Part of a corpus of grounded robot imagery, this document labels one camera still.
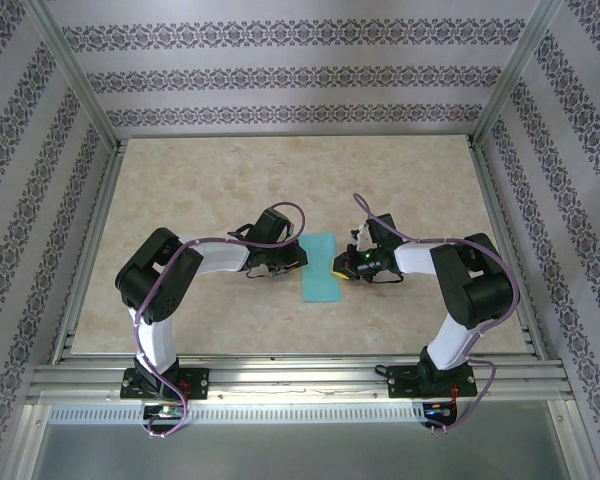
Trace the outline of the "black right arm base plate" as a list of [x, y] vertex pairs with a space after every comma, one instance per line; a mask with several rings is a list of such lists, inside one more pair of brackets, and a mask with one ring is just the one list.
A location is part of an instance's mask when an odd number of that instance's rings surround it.
[[386, 368], [390, 398], [432, 399], [476, 397], [473, 369], [463, 364], [451, 370], [436, 370], [427, 365], [397, 365]]

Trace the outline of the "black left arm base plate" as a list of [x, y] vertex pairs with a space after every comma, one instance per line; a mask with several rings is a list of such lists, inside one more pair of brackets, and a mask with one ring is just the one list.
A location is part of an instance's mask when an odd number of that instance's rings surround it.
[[[208, 396], [209, 370], [204, 368], [181, 368], [175, 386], [187, 400], [206, 400]], [[124, 371], [119, 396], [121, 399], [178, 400], [168, 387], [155, 390], [135, 368]]]

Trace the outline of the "long aluminium frame rail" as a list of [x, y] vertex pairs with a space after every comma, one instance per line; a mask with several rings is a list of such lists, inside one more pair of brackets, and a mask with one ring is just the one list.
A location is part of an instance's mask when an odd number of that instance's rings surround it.
[[[559, 360], [532, 355], [488, 355], [494, 370], [478, 365], [475, 383], [491, 401], [571, 400], [572, 384]], [[409, 356], [184, 356], [187, 367], [206, 368], [211, 403], [348, 403], [388, 400], [378, 364], [411, 364]], [[126, 368], [121, 356], [71, 356], [35, 368], [26, 399], [30, 403], [117, 403]]]

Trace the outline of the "aluminium side rail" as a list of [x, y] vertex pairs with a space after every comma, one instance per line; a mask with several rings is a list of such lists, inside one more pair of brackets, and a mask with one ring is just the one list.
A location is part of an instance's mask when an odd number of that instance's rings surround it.
[[536, 358], [538, 360], [548, 360], [549, 354], [545, 348], [544, 340], [536, 321], [524, 278], [517, 262], [514, 244], [509, 235], [506, 209], [501, 205], [481, 149], [475, 144], [470, 135], [466, 135], [465, 138], [495, 235], [498, 251], [500, 252], [502, 259], [513, 271], [515, 280], [517, 281], [519, 288], [519, 302], [516, 313], [521, 330], [525, 339], [532, 346], [532, 351]]
[[61, 310], [60, 323], [49, 352], [50, 365], [58, 365], [62, 361], [67, 339], [77, 326], [128, 143], [128, 139], [119, 142], [102, 172], [97, 196], [90, 211], [88, 229], [85, 231], [76, 269]]

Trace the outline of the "aluminium frame post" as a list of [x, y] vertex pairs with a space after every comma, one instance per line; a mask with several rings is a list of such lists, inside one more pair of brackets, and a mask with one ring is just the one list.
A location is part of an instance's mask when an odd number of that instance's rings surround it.
[[78, 97], [89, 119], [110, 150], [117, 150], [120, 139], [97, 98], [95, 90], [55, 20], [46, 0], [20, 0], [38, 33], [49, 48], [69, 86]]
[[484, 143], [487, 134], [563, 2], [564, 0], [539, 0], [495, 84], [493, 93], [482, 109], [475, 128], [469, 135], [474, 149]]

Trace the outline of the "turquoise cloth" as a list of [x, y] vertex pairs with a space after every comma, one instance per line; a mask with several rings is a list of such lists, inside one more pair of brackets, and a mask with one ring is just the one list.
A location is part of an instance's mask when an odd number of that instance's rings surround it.
[[338, 278], [332, 273], [336, 257], [334, 233], [307, 234], [300, 237], [300, 246], [307, 254], [308, 264], [302, 268], [302, 299], [305, 303], [335, 303], [341, 301]]

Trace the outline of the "grey metal shelf panel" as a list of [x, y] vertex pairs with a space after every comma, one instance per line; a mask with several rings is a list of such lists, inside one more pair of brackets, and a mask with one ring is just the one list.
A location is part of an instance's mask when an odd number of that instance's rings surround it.
[[418, 422], [38, 423], [13, 480], [600, 480], [553, 402], [486, 402], [449, 433]]

